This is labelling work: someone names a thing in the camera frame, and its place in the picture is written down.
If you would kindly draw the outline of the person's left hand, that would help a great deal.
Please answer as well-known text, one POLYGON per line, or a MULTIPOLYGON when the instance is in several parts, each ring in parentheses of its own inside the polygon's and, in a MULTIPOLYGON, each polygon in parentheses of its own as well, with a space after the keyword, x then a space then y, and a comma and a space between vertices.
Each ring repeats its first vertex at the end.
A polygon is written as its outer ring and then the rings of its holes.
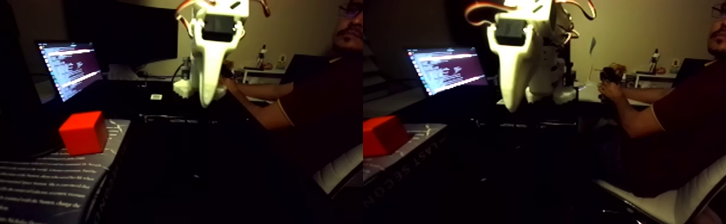
POLYGON ((603 98, 612 100, 612 102, 614 103, 626 101, 626 97, 624 96, 624 93, 622 93, 621 88, 614 82, 601 82, 598 87, 598 91, 603 96, 603 98))

